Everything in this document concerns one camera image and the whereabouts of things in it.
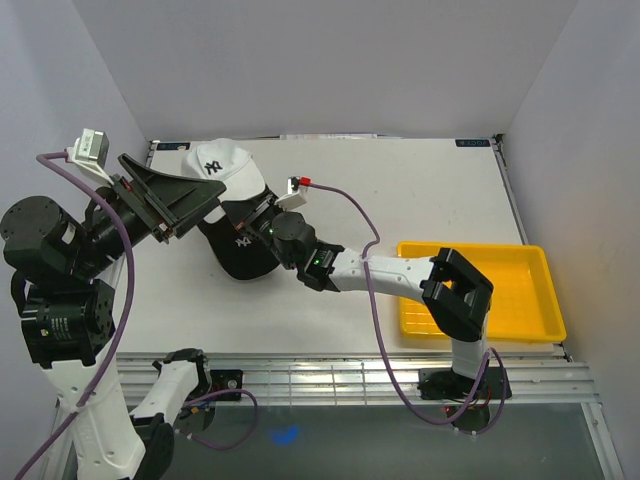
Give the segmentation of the black NY baseball cap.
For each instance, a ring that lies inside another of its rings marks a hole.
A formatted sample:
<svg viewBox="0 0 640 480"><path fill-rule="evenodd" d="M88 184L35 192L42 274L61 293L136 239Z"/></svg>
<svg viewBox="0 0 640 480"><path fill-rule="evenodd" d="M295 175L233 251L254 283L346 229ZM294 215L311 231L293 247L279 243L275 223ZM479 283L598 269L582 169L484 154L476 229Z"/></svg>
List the black NY baseball cap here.
<svg viewBox="0 0 640 480"><path fill-rule="evenodd" d="M235 280L249 281L265 276L280 263L271 250L244 226L237 226L275 194L266 186L259 194L243 200L222 200L219 207L197 224L224 271Z"/></svg>

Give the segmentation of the white baseball cap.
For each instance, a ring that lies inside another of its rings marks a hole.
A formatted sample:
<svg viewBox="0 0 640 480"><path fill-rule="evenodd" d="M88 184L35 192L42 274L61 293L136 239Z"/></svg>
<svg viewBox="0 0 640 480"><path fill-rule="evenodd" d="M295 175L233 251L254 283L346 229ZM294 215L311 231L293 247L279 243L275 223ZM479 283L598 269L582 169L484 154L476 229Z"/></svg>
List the white baseball cap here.
<svg viewBox="0 0 640 480"><path fill-rule="evenodd" d="M266 182L252 154L227 138L197 145L182 160L181 174L188 178L222 182L226 190L219 196L220 201L249 200L266 189Z"/></svg>

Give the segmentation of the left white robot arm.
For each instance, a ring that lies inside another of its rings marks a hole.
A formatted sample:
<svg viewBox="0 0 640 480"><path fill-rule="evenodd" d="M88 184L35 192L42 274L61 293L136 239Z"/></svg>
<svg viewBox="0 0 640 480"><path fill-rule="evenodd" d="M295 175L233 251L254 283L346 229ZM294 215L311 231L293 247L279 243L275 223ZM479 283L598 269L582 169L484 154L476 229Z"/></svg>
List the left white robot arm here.
<svg viewBox="0 0 640 480"><path fill-rule="evenodd" d="M156 381L128 408L115 362L127 324L115 316L114 288L102 277L118 259L133 262L147 237L184 236L219 203L217 180L151 170L127 155L123 175L89 191L83 221L53 199L30 196L1 220L3 256L14 270L11 296L30 358L57 390L81 479L158 479L168 470L174 423L190 399L212 387L204 353L171 352Z"/></svg>

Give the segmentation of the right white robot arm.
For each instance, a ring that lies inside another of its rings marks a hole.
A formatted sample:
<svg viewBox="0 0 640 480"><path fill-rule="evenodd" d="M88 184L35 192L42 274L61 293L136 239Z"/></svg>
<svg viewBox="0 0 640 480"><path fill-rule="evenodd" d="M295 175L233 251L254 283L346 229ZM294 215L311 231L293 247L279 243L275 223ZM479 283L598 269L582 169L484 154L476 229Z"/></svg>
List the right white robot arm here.
<svg viewBox="0 0 640 480"><path fill-rule="evenodd" d="M260 241L312 290L371 290L426 306L451 339L454 390L474 397L487 386L482 364L494 286L458 250L442 247L435 255L419 258L367 257L318 239L302 214L281 208L270 190L246 200L224 201L222 206L239 233Z"/></svg>

